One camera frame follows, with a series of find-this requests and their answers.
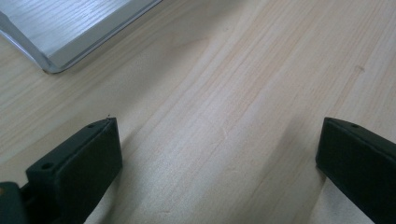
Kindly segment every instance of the dark green plastic piece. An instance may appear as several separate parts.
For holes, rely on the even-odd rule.
[[[29,224],[20,188],[15,183],[0,183],[0,223]]]
[[[326,118],[318,168],[375,223],[396,223],[396,145],[359,125]]]
[[[26,170],[21,195],[28,223],[83,223],[121,166],[116,119],[81,129]]]

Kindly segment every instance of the screw hole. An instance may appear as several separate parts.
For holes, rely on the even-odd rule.
[[[41,166],[41,169],[43,169],[43,170],[48,170],[48,169],[51,168],[52,166],[53,166],[53,163],[48,162],[48,163],[42,165],[42,166]]]

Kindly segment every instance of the table surface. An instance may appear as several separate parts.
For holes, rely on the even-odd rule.
[[[58,75],[0,52],[0,181],[118,119],[87,223],[315,222],[323,119],[396,141],[396,1],[164,0]]]

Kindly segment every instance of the wooden table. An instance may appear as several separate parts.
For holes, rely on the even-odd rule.
[[[0,52],[0,181],[118,119],[87,223],[316,222],[323,119],[396,141],[396,1],[164,0],[58,75]]]

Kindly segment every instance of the wood grain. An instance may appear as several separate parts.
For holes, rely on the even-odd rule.
[[[124,167],[87,223],[306,223],[324,117],[396,141],[395,11],[164,0],[59,75],[0,39],[0,180],[111,116]]]

